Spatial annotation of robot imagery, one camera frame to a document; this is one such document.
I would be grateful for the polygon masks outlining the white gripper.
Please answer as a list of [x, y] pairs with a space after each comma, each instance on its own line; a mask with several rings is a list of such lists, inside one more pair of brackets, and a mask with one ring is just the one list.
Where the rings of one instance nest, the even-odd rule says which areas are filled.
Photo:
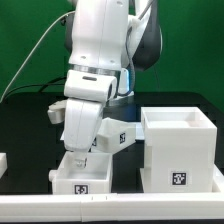
[[87, 152], [102, 122], [103, 104], [99, 102], [68, 99], [65, 109], [64, 145], [74, 153], [75, 163], [85, 168]]

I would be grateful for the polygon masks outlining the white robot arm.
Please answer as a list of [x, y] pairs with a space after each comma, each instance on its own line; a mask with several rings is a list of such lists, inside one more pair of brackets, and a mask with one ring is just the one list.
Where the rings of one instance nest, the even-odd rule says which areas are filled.
[[162, 33], [158, 0], [75, 0], [73, 4], [64, 145], [83, 168], [105, 105], [120, 95], [122, 72], [153, 66], [161, 55]]

